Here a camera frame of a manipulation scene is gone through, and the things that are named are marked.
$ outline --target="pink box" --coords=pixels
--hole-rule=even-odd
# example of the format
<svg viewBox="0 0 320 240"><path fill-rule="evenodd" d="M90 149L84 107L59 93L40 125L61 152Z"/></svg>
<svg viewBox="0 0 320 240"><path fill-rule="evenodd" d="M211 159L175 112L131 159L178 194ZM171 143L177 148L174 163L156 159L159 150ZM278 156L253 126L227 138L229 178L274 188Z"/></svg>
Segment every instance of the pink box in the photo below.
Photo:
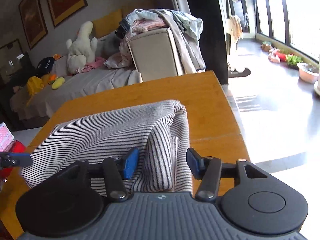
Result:
<svg viewBox="0 0 320 240"><path fill-rule="evenodd" d="M0 152L3 152L7 146L12 143L14 136L9 131L5 123L0 124Z"/></svg>

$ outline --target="round pad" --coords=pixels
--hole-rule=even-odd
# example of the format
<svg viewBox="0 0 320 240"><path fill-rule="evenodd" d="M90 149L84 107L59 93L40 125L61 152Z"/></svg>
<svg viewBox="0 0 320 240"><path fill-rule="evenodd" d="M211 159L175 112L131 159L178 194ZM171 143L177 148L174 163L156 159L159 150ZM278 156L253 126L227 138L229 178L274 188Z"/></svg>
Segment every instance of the round pad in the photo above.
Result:
<svg viewBox="0 0 320 240"><path fill-rule="evenodd" d="M92 224L102 213L103 200L93 189L74 181L51 181L26 192L17 202L16 214L24 231L42 237L74 234Z"/></svg>
<svg viewBox="0 0 320 240"><path fill-rule="evenodd" d="M256 211L263 213L275 213L285 206L284 198L273 192L258 192L248 199L249 205Z"/></svg>
<svg viewBox="0 0 320 240"><path fill-rule="evenodd" d="M297 230L308 214L305 198L276 179L245 179L223 195L220 206L231 223L260 235Z"/></svg>

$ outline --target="pile of clothes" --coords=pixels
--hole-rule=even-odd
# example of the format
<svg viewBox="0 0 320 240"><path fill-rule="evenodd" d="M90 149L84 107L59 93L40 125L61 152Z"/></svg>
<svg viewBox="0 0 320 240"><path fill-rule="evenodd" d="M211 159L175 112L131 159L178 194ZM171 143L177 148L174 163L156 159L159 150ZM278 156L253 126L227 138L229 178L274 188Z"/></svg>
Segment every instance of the pile of clothes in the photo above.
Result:
<svg viewBox="0 0 320 240"><path fill-rule="evenodd" d="M104 65L109 69L129 67L132 64L129 41L139 33L166 27L173 33L185 72L204 72L206 67L199 48L202 20L184 12L166 9L136 9L128 14L116 31L116 35L122 39L119 52L106 60Z"/></svg>

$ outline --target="pink cloth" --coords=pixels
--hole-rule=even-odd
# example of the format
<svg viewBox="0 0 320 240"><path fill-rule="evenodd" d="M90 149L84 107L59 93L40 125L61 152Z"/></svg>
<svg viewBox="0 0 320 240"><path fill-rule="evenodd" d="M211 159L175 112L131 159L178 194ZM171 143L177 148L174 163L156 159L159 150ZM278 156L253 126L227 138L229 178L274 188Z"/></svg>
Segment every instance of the pink cloth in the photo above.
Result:
<svg viewBox="0 0 320 240"><path fill-rule="evenodd" d="M146 33L152 28L167 27L166 23L161 17L156 20L136 20L122 39L118 53L112 55L104 63L107 68L123 68L129 67L132 64L132 57L128 47L129 41L139 33Z"/></svg>
<svg viewBox="0 0 320 240"><path fill-rule="evenodd" d="M14 137L12 133L9 131L5 123L0 124L0 152L3 152L10 143L12 143Z"/></svg>
<svg viewBox="0 0 320 240"><path fill-rule="evenodd" d="M106 61L105 58L96 57L95 62L86 63L85 66L81 69L81 73L89 72L92 69L103 66L103 63Z"/></svg>

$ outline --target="black curtain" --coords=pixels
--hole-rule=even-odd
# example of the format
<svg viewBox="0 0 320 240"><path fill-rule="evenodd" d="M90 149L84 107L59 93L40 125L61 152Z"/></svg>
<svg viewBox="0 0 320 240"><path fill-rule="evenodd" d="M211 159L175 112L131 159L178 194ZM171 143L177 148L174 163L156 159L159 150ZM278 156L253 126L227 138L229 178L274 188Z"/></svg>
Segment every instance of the black curtain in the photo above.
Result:
<svg viewBox="0 0 320 240"><path fill-rule="evenodd" d="M228 84L227 49L219 0L188 0L191 14L204 22L200 49L207 70L213 70L221 85Z"/></svg>

